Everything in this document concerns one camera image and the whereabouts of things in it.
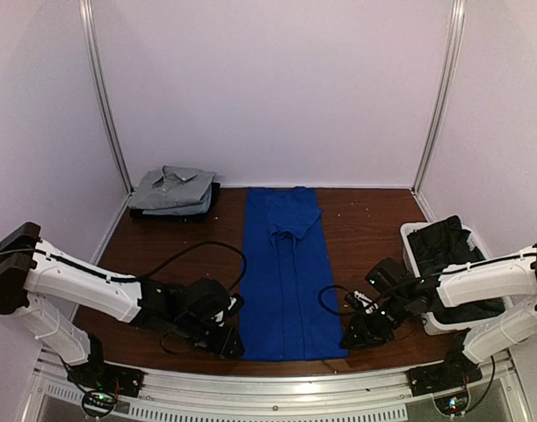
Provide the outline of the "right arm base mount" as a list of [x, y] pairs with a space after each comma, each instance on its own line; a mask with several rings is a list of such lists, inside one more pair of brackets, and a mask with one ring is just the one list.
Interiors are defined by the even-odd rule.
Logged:
[[414, 367], [407, 376], [412, 396], [418, 397], [465, 387], [468, 383], [480, 381], [483, 373], [477, 364], [457, 359]]

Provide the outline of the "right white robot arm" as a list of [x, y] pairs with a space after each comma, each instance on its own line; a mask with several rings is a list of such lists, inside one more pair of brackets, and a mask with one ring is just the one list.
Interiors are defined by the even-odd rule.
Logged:
[[519, 302], [502, 314], [467, 330], [455, 354], [438, 368], [438, 381], [457, 387], [478, 364], [537, 335], [537, 241], [513, 254], [475, 263], [450, 265], [439, 273], [416, 277], [392, 258], [380, 261], [366, 281], [378, 295], [368, 302], [352, 292], [352, 317], [340, 346], [354, 350], [380, 346], [406, 318], [498, 297]]

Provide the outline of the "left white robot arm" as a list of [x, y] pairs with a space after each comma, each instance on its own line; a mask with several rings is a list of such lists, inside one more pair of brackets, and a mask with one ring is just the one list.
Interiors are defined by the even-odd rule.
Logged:
[[114, 273], [60, 251], [26, 222], [0, 242], [0, 316], [19, 320], [57, 352], [94, 390], [107, 389], [112, 369], [102, 361], [98, 340], [74, 326], [47, 300], [52, 295], [95, 309], [145, 331], [177, 334], [224, 359], [244, 354], [228, 319], [243, 307], [232, 287], [208, 278], [184, 286], [153, 280], [158, 271]]

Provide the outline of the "grey polo shirt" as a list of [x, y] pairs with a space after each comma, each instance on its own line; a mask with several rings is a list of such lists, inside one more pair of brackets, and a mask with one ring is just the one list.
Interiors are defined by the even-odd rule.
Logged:
[[128, 206], [140, 210], [202, 205], [211, 198], [215, 173], [164, 165], [149, 171], [134, 189]]

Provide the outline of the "blue garment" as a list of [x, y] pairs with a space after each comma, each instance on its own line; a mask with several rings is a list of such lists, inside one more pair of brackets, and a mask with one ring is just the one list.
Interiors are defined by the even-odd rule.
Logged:
[[239, 331], [244, 360], [342, 359], [342, 323], [316, 191], [251, 188], [245, 201]]

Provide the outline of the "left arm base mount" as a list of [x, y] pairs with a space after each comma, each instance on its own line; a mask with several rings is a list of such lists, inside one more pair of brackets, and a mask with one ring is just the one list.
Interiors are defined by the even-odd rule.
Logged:
[[83, 388], [95, 389], [119, 396], [138, 397], [143, 385], [144, 373], [139, 369], [109, 363], [65, 365], [70, 382]]

